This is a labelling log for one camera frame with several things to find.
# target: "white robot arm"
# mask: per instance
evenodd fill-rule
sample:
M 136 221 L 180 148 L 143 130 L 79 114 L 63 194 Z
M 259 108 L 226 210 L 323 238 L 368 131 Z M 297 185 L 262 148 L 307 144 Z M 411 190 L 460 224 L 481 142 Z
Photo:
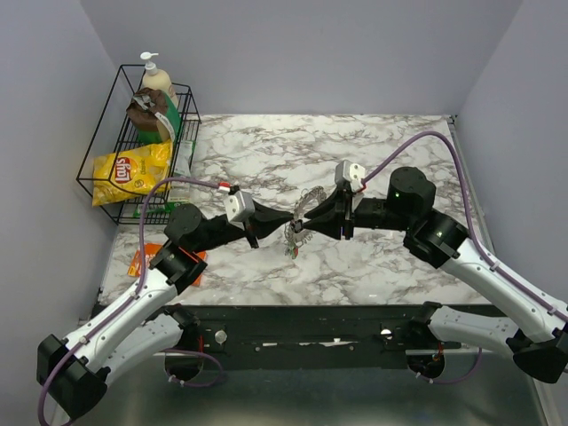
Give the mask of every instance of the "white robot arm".
M 355 173 L 364 172 L 359 165 L 341 163 L 334 193 L 306 214 L 308 222 L 290 226 L 295 232 L 309 229 L 338 240 L 350 239 L 356 227 L 405 232 L 404 245 L 412 254 L 472 286 L 507 315 L 489 318 L 428 304 L 424 316 L 411 320 L 413 326 L 427 330 L 437 342 L 468 343 L 512 357 L 532 377 L 556 382 L 568 363 L 566 303 L 539 290 L 481 247 L 485 256 L 493 256 L 493 264 L 487 263 L 468 230 L 432 208 L 436 188 L 418 169 L 395 170 L 386 200 L 363 198 L 364 186 L 351 184 Z M 45 384 L 51 376 L 49 392 L 71 418 L 91 410 L 107 386 L 140 360 L 177 346 L 192 321 L 198 321 L 167 312 L 146 320 L 203 271 L 206 264 L 193 253 L 240 238 L 257 248 L 257 239 L 293 220 L 292 214 L 266 208 L 238 188 L 232 189 L 225 207 L 226 215 L 212 219 L 192 204 L 174 210 L 165 230 L 169 241 L 154 259 L 144 286 L 135 283 L 65 339 L 50 335 L 40 344 L 38 381 Z M 538 294 L 544 303 L 527 291 Z M 116 308 L 130 299 L 128 309 L 114 316 Z M 61 360 L 65 366 L 54 374 Z

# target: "soap bottle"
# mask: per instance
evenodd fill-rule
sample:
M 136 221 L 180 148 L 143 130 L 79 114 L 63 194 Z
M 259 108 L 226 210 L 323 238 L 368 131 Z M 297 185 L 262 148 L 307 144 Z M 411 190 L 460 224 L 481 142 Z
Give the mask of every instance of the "soap bottle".
M 174 87 L 171 85 L 170 76 L 163 69 L 158 69 L 156 64 L 152 62 L 152 57 L 154 56 L 158 56 L 158 53 L 145 51 L 140 55 L 140 58 L 146 61 L 144 65 L 146 73 L 142 78 L 142 86 L 155 91 L 164 91 L 170 97 L 174 106 L 178 108 L 179 99 Z

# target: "metal floor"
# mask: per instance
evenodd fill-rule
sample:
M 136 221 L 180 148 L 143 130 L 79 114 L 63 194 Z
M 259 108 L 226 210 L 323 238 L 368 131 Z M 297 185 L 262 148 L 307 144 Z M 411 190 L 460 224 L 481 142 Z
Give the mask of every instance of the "metal floor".
M 466 372 L 473 353 L 447 355 L 443 377 Z M 546 424 L 532 379 L 486 354 L 456 385 L 378 368 L 238 371 L 209 389 L 167 383 L 163 358 L 126 374 L 75 426 L 473 426 Z

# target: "white label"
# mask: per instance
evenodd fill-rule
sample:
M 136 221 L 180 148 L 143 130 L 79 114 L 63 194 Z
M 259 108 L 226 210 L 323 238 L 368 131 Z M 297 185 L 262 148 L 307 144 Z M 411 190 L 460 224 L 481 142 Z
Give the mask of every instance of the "white label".
M 166 117 L 162 113 L 156 113 L 155 116 L 158 120 L 160 120 L 160 122 L 163 124 L 163 126 L 168 130 L 168 133 L 170 134 L 171 143 L 173 144 L 176 141 L 176 132 L 174 131 L 174 128 L 170 123 L 170 120 L 168 120 L 168 117 Z

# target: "lay's logo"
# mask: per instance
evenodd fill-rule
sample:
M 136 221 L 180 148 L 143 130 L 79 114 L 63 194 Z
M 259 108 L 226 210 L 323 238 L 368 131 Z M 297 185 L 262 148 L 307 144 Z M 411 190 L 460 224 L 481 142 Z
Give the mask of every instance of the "lay's logo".
M 128 157 L 118 157 L 114 166 L 114 181 L 117 184 L 126 184 L 132 180 L 132 168 L 136 165 Z

